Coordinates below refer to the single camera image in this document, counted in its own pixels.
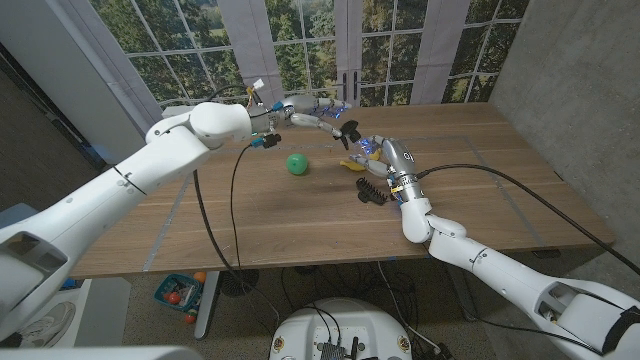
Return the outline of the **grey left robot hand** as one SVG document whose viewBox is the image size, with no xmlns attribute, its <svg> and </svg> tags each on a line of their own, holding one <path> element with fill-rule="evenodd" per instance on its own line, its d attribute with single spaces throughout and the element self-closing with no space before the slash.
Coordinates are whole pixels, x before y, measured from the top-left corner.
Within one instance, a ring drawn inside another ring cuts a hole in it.
<svg viewBox="0 0 640 360">
<path fill-rule="evenodd" d="M 339 118 L 350 108 L 351 105 L 342 100 L 294 95 L 277 102 L 269 110 L 250 109 L 251 131 L 268 133 L 278 126 L 317 128 L 335 139 L 345 138 L 355 142 L 361 138 L 357 121 L 349 120 L 340 128 L 325 121 L 325 118 Z"/>
</svg>

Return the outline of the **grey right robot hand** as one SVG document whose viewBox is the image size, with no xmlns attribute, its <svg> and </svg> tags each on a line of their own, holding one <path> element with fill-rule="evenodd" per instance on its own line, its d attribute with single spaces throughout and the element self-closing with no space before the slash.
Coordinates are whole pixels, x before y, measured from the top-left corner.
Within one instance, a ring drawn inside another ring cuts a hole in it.
<svg viewBox="0 0 640 360">
<path fill-rule="evenodd" d="M 418 183 L 415 160 L 398 139 L 374 135 L 357 142 L 359 153 L 349 158 L 369 172 L 387 179 L 390 192 L 401 204 L 416 202 L 431 210 L 429 199 Z"/>
</svg>

